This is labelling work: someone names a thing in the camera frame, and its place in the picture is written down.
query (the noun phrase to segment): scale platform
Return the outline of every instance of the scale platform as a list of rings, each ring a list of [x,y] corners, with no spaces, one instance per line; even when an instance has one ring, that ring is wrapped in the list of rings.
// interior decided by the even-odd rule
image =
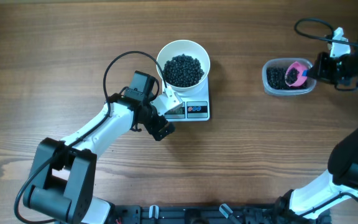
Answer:
[[[209,120],[209,91],[208,78],[200,87],[185,92],[177,92],[183,100],[181,107],[170,110],[164,114],[169,122],[176,121],[207,121]]]

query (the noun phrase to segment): container of black beans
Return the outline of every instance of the container of black beans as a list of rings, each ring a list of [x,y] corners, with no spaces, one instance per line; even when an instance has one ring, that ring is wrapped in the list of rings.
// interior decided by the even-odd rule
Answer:
[[[269,60],[264,65],[262,69],[262,81],[267,94],[273,96],[293,96],[306,94],[314,89],[317,81],[312,78],[308,78],[303,85],[297,87],[288,86],[285,83],[285,73],[294,62],[299,62],[307,68],[312,67],[311,62],[303,58],[278,58]]]
[[[205,49],[190,40],[167,44],[158,54],[157,62],[163,69],[162,75],[157,67],[160,77],[179,92],[202,88],[211,66]]]

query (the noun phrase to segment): wooden table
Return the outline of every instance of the wooden table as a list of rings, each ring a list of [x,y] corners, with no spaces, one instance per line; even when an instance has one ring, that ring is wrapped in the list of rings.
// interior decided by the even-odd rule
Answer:
[[[130,1],[0,5],[0,223],[45,137],[75,132],[102,108],[102,76],[128,50],[157,56],[189,39],[211,58],[212,118],[177,123],[161,142],[121,136],[98,161],[94,194],[117,205],[272,203],[327,168],[336,143],[358,127],[358,92],[319,83],[304,96],[264,93],[261,68],[273,58],[315,60],[326,44],[300,37],[296,20],[319,17],[358,36],[358,1]],[[310,26],[319,35],[328,31]],[[134,70],[128,56],[108,77],[113,94]],[[21,207],[29,219],[43,216]],[[358,223],[358,204],[333,209],[334,223]]]

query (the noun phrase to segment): bowl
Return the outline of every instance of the bowl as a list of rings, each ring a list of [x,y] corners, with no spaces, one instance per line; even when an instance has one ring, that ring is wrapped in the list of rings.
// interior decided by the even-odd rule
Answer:
[[[167,61],[172,60],[173,57],[178,55],[185,54],[187,56],[192,56],[194,59],[200,61],[201,69],[204,71],[204,75],[201,77],[199,82],[195,85],[189,87],[177,87],[171,85],[167,82],[167,85],[170,85],[173,90],[178,92],[189,91],[201,86],[201,84],[206,80],[208,76],[209,69],[211,67],[211,62],[209,61],[208,53],[205,49],[194,41],[191,40],[176,40],[167,44],[161,51],[158,53],[157,62],[160,64],[161,68],[164,68],[164,65]],[[157,72],[162,79],[162,74],[157,67]]]
[[[304,58],[276,58],[266,62],[262,69],[262,81],[264,83],[265,93],[273,96],[294,96],[309,93],[315,88],[317,81],[312,78],[307,78],[307,88],[303,90],[276,90],[269,85],[267,81],[267,68],[278,67],[287,69],[294,62],[299,62],[306,66],[307,69],[310,69],[313,66],[309,60]]]

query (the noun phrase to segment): pink bowl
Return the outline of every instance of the pink bowl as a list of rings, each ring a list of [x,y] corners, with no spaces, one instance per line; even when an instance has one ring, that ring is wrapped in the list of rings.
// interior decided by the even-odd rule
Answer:
[[[290,72],[291,69],[295,68],[296,70],[298,70],[299,74],[298,74],[298,79],[295,83],[292,84],[288,84],[287,83],[287,76],[288,73]],[[299,62],[294,62],[292,63],[292,65],[290,65],[290,67],[287,69],[287,72],[285,72],[285,83],[288,86],[302,86],[302,84],[305,83],[305,81],[308,79],[308,77],[306,76],[302,76],[303,72],[305,70],[307,70],[308,68],[302,64],[300,64]]]

